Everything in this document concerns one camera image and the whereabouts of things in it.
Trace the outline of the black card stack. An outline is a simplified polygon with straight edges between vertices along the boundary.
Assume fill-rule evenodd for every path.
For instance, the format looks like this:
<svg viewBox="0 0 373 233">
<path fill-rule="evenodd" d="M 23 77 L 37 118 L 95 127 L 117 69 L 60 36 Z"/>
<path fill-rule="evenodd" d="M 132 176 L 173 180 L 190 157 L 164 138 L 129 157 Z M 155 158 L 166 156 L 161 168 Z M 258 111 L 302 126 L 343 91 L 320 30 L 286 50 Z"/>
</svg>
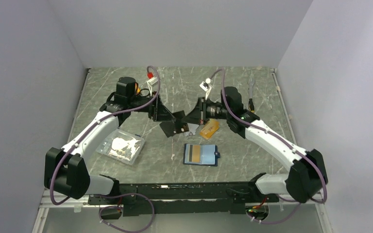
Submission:
<svg viewBox="0 0 373 233">
<path fill-rule="evenodd" d="M 166 137 L 172 137 L 176 134 L 185 133 L 189 131 L 187 123 L 180 121 L 164 121 L 159 124 Z"/>
</svg>

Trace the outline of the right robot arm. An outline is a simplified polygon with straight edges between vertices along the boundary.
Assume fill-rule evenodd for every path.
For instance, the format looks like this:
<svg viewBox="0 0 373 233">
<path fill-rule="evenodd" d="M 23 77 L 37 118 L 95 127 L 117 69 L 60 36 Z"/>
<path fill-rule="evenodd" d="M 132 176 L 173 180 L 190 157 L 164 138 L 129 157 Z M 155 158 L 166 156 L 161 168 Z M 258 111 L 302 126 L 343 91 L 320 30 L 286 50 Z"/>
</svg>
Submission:
<svg viewBox="0 0 373 233">
<path fill-rule="evenodd" d="M 325 203 L 328 198 L 328 178 L 322 154 L 306 150 L 288 141 L 272 130 L 261 118 L 245 109 L 241 94 L 235 87 L 221 91 L 221 101 L 198 98 L 194 109 L 182 118 L 190 124 L 204 124 L 211 119 L 224 119 L 229 129 L 257 145 L 277 159 L 288 171 L 286 174 L 258 174 L 252 179 L 248 195 L 253 201 L 261 201 L 266 195 L 289 195 L 293 201 L 305 203 L 322 191 Z"/>
</svg>

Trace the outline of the single orange card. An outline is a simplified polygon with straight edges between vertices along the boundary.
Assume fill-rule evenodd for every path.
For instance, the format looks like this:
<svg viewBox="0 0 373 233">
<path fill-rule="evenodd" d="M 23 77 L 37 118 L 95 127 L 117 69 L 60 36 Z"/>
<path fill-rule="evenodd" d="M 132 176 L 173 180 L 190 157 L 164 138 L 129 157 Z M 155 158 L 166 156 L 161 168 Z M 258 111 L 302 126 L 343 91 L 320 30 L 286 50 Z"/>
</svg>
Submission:
<svg viewBox="0 0 373 233">
<path fill-rule="evenodd" d="M 187 145 L 186 161 L 190 163 L 201 162 L 201 146 L 200 145 Z"/>
</svg>

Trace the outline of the blue leather card holder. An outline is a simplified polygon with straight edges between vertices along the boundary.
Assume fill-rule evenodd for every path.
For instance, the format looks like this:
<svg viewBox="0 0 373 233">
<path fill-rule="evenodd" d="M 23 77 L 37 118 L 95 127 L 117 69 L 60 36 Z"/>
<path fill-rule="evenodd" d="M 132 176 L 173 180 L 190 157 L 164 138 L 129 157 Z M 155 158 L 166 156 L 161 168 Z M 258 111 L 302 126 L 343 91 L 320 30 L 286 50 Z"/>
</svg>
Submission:
<svg viewBox="0 0 373 233">
<path fill-rule="evenodd" d="M 218 166 L 218 159 L 220 158 L 220 152 L 216 145 L 200 145 L 201 146 L 201 162 L 200 163 L 190 163 L 187 162 L 187 145 L 184 144 L 184 165 L 195 165 L 195 166 Z"/>
</svg>

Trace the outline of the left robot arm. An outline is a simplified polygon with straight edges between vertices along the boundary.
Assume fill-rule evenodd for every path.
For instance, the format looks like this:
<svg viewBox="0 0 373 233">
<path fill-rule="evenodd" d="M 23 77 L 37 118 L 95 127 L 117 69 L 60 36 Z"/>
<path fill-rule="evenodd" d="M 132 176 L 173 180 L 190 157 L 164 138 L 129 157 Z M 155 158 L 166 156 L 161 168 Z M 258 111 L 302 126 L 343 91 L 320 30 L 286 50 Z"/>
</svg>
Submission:
<svg viewBox="0 0 373 233">
<path fill-rule="evenodd" d="M 176 118 L 162 103 L 157 91 L 149 96 L 137 94 L 138 84 L 132 77 L 121 77 L 115 92 L 107 98 L 95 118 L 74 139 L 60 149 L 50 148 L 45 155 L 44 186 L 67 198 L 79 199 L 84 195 L 97 195 L 113 204 L 119 200 L 119 181 L 106 175 L 90 175 L 86 160 L 113 131 L 131 115 L 144 112 L 156 122 L 175 122 Z"/>
</svg>

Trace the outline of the silver card stack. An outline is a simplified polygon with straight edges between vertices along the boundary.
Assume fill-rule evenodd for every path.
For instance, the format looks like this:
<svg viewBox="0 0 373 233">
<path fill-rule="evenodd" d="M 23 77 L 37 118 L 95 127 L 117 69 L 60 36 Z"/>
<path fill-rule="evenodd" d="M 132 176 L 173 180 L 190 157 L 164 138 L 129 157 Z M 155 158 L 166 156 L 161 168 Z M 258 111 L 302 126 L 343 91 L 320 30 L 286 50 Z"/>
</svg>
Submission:
<svg viewBox="0 0 373 233">
<path fill-rule="evenodd" d="M 188 126 L 188 131 L 184 132 L 185 136 L 195 135 L 196 134 L 196 130 L 199 128 L 198 124 L 190 124 L 190 123 L 188 123 L 187 126 Z"/>
</svg>

